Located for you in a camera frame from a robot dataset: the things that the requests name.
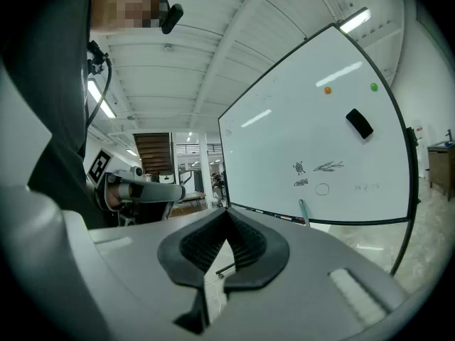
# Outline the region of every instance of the whiteboard marker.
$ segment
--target whiteboard marker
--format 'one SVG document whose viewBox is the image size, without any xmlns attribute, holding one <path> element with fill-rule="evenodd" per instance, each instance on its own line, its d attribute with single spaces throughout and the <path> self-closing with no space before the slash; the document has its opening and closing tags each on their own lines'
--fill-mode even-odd
<svg viewBox="0 0 455 341">
<path fill-rule="evenodd" d="M 283 219 L 283 220 L 289 220 L 289 221 L 292 221 L 292 218 L 290 217 L 286 217 L 286 216 L 279 216 L 279 215 L 275 215 L 276 218 L 279 218 L 279 219 Z"/>
</svg>

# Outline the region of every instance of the ceiling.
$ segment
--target ceiling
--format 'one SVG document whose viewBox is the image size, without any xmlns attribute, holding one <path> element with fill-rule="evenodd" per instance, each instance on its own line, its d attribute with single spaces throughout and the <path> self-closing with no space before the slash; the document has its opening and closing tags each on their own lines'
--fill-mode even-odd
<svg viewBox="0 0 455 341">
<path fill-rule="evenodd" d="M 134 148 L 135 133 L 218 132 L 218 117 L 290 50 L 367 6 L 371 19 L 350 32 L 391 85 L 402 49 L 403 0 L 169 0 L 183 18 L 156 28 L 93 36 L 111 57 L 107 101 L 91 129 Z M 104 87 L 106 74 L 98 77 Z"/>
</svg>

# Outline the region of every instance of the cabinet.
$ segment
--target cabinet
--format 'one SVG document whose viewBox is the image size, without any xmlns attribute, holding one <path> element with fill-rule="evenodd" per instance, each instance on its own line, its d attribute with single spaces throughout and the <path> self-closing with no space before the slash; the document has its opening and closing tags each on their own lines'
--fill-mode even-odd
<svg viewBox="0 0 455 341">
<path fill-rule="evenodd" d="M 428 147 L 429 157 L 429 186 L 433 183 L 441 186 L 447 200 L 455 189 L 455 145 L 445 147 L 443 144 L 435 144 Z"/>
</svg>

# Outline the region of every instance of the black cable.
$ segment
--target black cable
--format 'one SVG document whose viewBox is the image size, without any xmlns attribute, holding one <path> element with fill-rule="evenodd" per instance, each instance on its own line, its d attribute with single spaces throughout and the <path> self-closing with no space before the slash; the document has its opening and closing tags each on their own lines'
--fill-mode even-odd
<svg viewBox="0 0 455 341">
<path fill-rule="evenodd" d="M 98 111 L 100 110 L 100 107 L 101 107 L 101 104 L 102 102 L 105 100 L 105 97 L 106 97 L 106 94 L 107 94 L 107 90 L 109 89 L 109 86 L 111 84 L 111 79 L 112 79 L 112 63 L 111 63 L 111 60 L 109 58 L 106 58 L 106 63 L 107 63 L 107 81 L 106 81 L 106 87 L 105 87 L 105 90 L 103 91 L 101 97 L 100 97 L 100 100 L 98 101 L 97 103 L 97 106 L 95 106 L 92 114 L 90 115 L 89 119 L 87 120 L 87 124 L 86 124 L 86 128 L 88 129 L 88 127 L 90 126 L 90 124 L 92 123 L 93 119 L 95 118 L 95 116 L 97 116 L 97 113 Z"/>
</svg>

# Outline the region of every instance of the column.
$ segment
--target column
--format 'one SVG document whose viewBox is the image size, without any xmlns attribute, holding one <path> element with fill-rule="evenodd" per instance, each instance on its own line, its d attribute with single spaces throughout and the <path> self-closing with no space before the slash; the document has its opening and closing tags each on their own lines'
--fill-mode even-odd
<svg viewBox="0 0 455 341">
<path fill-rule="evenodd" d="M 177 158 L 177 143 L 176 133 L 172 133 L 172 154 L 173 154 L 173 172 L 176 179 L 176 184 L 180 184 L 180 175 L 178 174 L 178 158 Z"/>
<path fill-rule="evenodd" d="M 212 181 L 210 180 L 210 167 L 208 165 L 207 154 L 207 138 L 205 136 L 205 133 L 199 134 L 199 156 L 200 169 L 202 171 L 202 181 L 204 185 L 205 202 L 207 203 L 207 208 L 212 208 Z"/>
</svg>

